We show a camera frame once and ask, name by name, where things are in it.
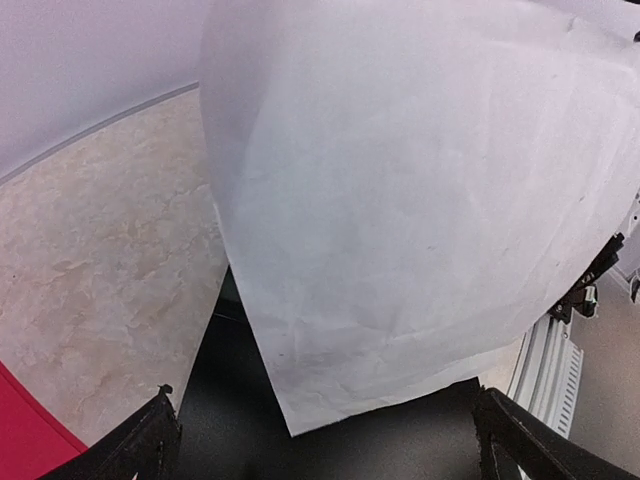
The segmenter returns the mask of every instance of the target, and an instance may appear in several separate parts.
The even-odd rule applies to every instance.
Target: white paper sheet
[[[640,185],[638,50],[500,0],[214,3],[213,192],[292,434],[491,366]]]

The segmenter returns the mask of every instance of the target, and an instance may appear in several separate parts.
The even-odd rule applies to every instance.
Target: marble surface
[[[88,444],[184,393],[227,266],[204,152],[192,91],[0,186],[0,361]]]

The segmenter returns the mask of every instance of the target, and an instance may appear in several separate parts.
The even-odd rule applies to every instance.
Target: white wall
[[[210,0],[2,0],[0,179],[197,80]]]

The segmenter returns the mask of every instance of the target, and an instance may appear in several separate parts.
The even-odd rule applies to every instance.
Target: black floor
[[[480,478],[476,379],[291,438],[227,287],[182,402],[177,480]]]

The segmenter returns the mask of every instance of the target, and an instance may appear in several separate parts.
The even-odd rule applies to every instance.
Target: black clamp
[[[611,237],[580,279],[551,307],[551,318],[569,324],[572,309],[584,317],[593,317],[598,305],[598,289],[593,283],[618,262],[618,252],[623,247],[623,240],[624,235],[621,233]]]

